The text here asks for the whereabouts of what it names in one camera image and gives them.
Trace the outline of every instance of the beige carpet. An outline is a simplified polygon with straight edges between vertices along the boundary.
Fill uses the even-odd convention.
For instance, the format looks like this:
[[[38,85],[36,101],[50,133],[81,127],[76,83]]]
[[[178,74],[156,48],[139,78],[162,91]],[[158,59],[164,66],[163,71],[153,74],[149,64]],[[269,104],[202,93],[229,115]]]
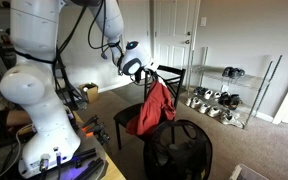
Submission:
[[[127,179],[146,179],[143,169],[143,142],[122,132],[123,149],[118,150],[113,116],[131,105],[112,91],[100,94],[100,100],[90,104],[87,110],[78,111],[83,120],[94,114],[105,122],[111,140],[107,152]],[[183,104],[180,98],[176,119],[188,119],[200,126],[213,144],[213,162],[209,179],[228,179],[237,164],[245,164],[263,176],[272,179],[288,179],[288,124],[253,119],[246,130],[222,125],[218,120],[200,114]]]

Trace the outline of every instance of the baseboard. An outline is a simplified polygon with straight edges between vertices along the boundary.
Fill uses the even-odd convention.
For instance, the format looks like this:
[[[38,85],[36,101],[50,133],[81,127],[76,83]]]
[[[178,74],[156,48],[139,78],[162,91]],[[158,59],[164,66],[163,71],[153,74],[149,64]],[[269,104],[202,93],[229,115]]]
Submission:
[[[246,107],[239,107],[239,110],[245,113],[249,113],[251,111],[249,108],[246,108]],[[268,122],[273,122],[274,120],[272,116],[269,116],[261,112],[257,112],[256,117],[264,121],[268,121]]]
[[[119,88],[119,87],[122,87],[122,86],[125,86],[125,85],[128,85],[128,84],[130,84],[130,82],[122,82],[122,83],[119,83],[119,84],[114,84],[112,86],[108,86],[108,87],[105,87],[105,88],[99,88],[98,92],[102,93],[102,92],[109,91],[109,90],[112,90],[112,89],[116,89],[116,88]]]

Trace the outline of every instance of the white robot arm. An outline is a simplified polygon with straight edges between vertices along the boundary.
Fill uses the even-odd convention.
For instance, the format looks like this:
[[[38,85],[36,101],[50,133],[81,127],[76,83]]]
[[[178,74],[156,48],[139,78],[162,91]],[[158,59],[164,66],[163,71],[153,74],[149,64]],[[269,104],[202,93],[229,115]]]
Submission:
[[[126,52],[119,47],[123,19],[115,0],[72,0],[85,5],[107,37],[113,62],[121,74],[132,75],[139,69],[155,71],[158,64],[137,42],[128,43]],[[60,153],[62,163],[69,161],[80,145],[62,101],[54,91],[52,67],[56,57],[59,13],[65,0],[12,0],[11,40],[17,64],[8,70],[0,84],[5,98],[17,103],[30,115],[37,133],[25,145],[19,162],[24,178],[53,168]],[[41,162],[47,161],[47,167]]]

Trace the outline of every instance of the chair back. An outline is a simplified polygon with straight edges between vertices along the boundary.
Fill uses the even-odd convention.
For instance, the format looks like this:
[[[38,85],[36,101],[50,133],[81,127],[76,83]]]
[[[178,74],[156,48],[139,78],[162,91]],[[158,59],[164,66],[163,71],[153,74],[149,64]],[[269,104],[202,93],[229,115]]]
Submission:
[[[165,85],[167,86],[168,90],[170,91],[170,94],[173,98],[173,105],[176,109],[179,95],[180,95],[180,89],[183,84],[184,76],[185,76],[185,69],[177,69],[173,67],[163,66],[160,65],[157,68],[158,75],[164,80]],[[150,81],[150,74],[149,72],[145,73],[145,85],[144,85],[144,98],[146,98],[147,90],[150,88],[150,85],[152,84],[152,81]]]

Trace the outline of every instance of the black chair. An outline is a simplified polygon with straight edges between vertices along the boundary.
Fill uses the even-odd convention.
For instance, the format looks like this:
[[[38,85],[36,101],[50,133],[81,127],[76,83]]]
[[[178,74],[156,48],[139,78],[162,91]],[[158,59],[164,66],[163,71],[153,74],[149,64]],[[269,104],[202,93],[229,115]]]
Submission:
[[[164,82],[166,86],[168,87],[170,94],[172,96],[173,100],[173,105],[176,109],[178,99],[179,99],[179,94],[180,94],[180,89],[183,83],[183,79],[185,76],[185,69],[177,69],[173,67],[167,67],[167,66],[162,66],[160,65],[158,67],[157,73],[164,79]],[[149,73],[145,73],[145,80],[144,80],[144,99],[147,95],[147,90],[150,87],[150,84],[152,83],[150,81],[150,76]],[[116,137],[117,137],[117,142],[118,142],[118,148],[122,149],[121,145],[121,136],[120,136],[120,128],[119,125],[123,126],[124,128],[126,127],[126,124],[136,115],[140,113],[140,109],[143,103],[135,104],[132,105],[120,112],[118,112],[114,116],[115,120],[115,127],[116,127]],[[172,129],[172,140],[175,140],[174,137],[174,129]],[[138,136],[140,139],[145,140],[145,137]]]

